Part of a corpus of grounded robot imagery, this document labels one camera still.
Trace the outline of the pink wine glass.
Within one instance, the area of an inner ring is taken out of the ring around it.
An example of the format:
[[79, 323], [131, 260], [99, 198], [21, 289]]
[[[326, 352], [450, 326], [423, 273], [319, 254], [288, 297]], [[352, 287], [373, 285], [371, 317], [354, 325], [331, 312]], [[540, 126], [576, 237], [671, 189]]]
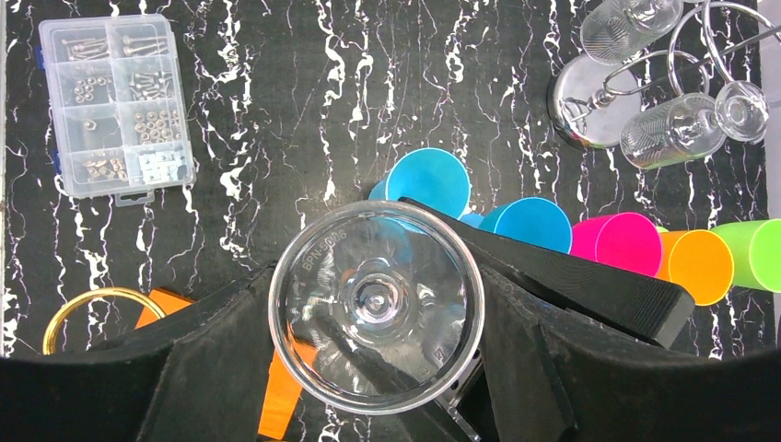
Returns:
[[663, 257], [660, 234], [644, 215], [624, 212], [586, 219], [572, 227], [570, 254], [654, 277]]

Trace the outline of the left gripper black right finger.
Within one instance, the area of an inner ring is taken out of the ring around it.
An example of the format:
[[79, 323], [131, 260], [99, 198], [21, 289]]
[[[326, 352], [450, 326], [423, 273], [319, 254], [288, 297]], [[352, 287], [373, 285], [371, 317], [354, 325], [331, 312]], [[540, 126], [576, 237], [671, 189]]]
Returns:
[[482, 269], [481, 353], [503, 441], [776, 441], [780, 354], [639, 343]]

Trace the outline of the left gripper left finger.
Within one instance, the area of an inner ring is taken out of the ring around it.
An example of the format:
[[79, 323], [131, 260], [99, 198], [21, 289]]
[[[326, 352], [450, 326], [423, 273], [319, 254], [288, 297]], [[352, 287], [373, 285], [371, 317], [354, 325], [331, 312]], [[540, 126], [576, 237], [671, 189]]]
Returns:
[[85, 352], [1, 362], [5, 441], [253, 441], [274, 265]]

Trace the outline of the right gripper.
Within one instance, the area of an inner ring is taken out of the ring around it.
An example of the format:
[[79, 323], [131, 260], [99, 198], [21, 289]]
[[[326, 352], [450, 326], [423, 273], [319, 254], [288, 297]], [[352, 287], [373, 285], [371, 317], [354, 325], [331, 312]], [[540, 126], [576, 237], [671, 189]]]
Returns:
[[[530, 294], [645, 343], [669, 349], [694, 311], [680, 285], [471, 227], [412, 198], [400, 201], [444, 222], [477, 263]], [[398, 418], [412, 441], [498, 441], [481, 352], [442, 395]]]

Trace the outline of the green wine glass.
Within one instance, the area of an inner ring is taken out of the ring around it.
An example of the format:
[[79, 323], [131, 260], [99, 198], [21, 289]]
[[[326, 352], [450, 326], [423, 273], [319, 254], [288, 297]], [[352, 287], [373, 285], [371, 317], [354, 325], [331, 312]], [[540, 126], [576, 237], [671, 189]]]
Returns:
[[780, 292], [780, 220], [752, 220], [711, 228], [728, 245], [734, 262], [733, 284]]

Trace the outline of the orange wine glass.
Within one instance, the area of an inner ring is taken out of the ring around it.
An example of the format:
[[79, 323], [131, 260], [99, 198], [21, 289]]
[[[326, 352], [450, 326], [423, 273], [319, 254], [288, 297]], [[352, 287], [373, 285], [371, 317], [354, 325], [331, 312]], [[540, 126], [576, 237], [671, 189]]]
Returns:
[[683, 287], [696, 306], [720, 302], [733, 285], [733, 255], [710, 230], [660, 230], [663, 254], [657, 278]]

